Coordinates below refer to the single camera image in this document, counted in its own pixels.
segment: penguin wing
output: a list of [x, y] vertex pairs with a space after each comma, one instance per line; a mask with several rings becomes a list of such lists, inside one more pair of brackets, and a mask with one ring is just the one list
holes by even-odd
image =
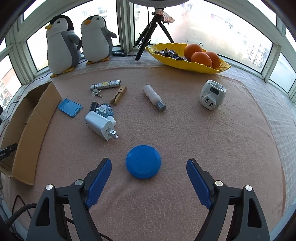
[[106, 27], [104, 28], [105, 29], [105, 32], [106, 34], [111, 37], [111, 38], [117, 38], [117, 35], [111, 31], [109, 31], [109, 29], [107, 29]]
[[82, 47], [82, 40], [79, 41], [79, 44], [78, 44], [78, 46], [77, 46], [77, 50], [80, 50], [81, 47]]
[[75, 33], [68, 31], [69, 39], [76, 45], [79, 45], [80, 39]]

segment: penguin white belly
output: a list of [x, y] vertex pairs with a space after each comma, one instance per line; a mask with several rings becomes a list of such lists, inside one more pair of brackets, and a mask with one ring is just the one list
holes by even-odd
[[110, 47], [100, 29], [83, 34], [81, 40], [83, 54], [88, 61], [98, 62], [108, 57]]
[[72, 65], [72, 55], [60, 33], [47, 40], [48, 66], [53, 74], [61, 74]]

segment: blue round object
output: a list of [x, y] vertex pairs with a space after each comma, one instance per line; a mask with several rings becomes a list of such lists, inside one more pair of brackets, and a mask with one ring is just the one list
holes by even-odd
[[141, 145], [131, 149], [126, 156], [126, 167], [136, 178], [151, 178], [161, 165], [159, 153], [151, 146]]

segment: fleece cloth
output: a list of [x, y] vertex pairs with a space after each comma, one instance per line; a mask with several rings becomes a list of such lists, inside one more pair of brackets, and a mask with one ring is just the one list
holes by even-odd
[[[105, 141], [87, 127], [84, 117], [93, 101], [108, 102], [117, 91], [103, 90], [100, 99], [91, 96], [89, 86], [115, 79], [127, 86], [127, 92], [113, 108], [119, 138]], [[215, 111], [199, 101], [208, 79], [227, 91]], [[228, 186], [251, 185], [269, 230], [281, 218], [284, 176], [278, 150], [264, 114], [242, 82], [171, 67], [118, 67], [61, 75], [54, 84], [63, 98], [83, 109], [74, 118], [55, 111], [39, 154], [34, 187], [3, 179], [10, 207], [15, 195], [26, 203], [37, 202], [47, 184], [70, 185], [108, 157], [112, 173], [90, 209], [99, 232], [113, 240], [194, 240], [207, 216], [186, 174], [187, 160], [195, 158]], [[145, 84], [156, 90], [167, 110], [159, 113], [143, 94]], [[159, 173], [149, 180], [135, 179], [125, 166], [129, 150], [141, 144], [154, 147], [162, 158]], [[68, 207], [66, 215], [71, 217]], [[27, 228], [29, 218], [22, 216]], [[229, 213], [221, 239], [230, 219]], [[73, 240], [78, 240], [74, 226], [69, 228]]]

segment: penguin foot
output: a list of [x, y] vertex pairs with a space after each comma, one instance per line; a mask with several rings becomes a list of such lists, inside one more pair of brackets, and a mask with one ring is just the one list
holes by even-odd
[[105, 62], [105, 61], [108, 61], [109, 60], [109, 57], [105, 58], [105, 59], [102, 59], [101, 62]]
[[93, 61], [87, 61], [85, 64], [89, 65], [89, 64], [94, 64], [95, 62]]
[[51, 76], [50, 76], [50, 78], [54, 78], [54, 77], [57, 77], [58, 76], [58, 74], [52, 74]]
[[74, 68], [75, 68], [75, 67], [73, 66], [73, 67], [71, 67], [71, 68], [69, 68], [69, 69], [65, 70], [65, 71], [63, 72], [63, 74], [64, 74], [64, 73], [71, 72], [71, 71], [72, 71]]

